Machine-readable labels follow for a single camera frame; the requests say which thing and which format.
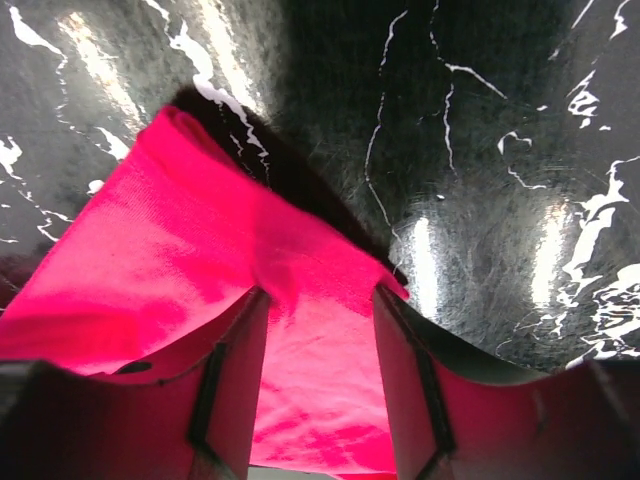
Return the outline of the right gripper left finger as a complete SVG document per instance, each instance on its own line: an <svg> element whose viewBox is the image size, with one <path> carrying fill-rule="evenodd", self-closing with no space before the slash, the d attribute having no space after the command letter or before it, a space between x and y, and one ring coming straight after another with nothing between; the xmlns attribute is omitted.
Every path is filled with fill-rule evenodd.
<svg viewBox="0 0 640 480"><path fill-rule="evenodd" d="M190 479L248 477L269 304L259 288L244 295L207 358L188 430Z"/></svg>

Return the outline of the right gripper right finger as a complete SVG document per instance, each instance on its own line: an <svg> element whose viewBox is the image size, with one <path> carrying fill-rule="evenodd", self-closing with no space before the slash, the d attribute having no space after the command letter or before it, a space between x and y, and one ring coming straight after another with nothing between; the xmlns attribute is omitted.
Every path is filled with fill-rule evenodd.
<svg viewBox="0 0 640 480"><path fill-rule="evenodd" d="M381 285L373 318L397 477L452 479L455 441L434 362Z"/></svg>

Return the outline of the pink t shirt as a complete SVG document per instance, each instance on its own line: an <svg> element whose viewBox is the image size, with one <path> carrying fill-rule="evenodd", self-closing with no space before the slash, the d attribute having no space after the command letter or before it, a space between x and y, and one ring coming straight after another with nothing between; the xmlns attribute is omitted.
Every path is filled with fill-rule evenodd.
<svg viewBox="0 0 640 480"><path fill-rule="evenodd" d="M392 479L373 293L391 270L254 181L188 113L163 108L1 317L5 359L112 373L272 300L254 464Z"/></svg>

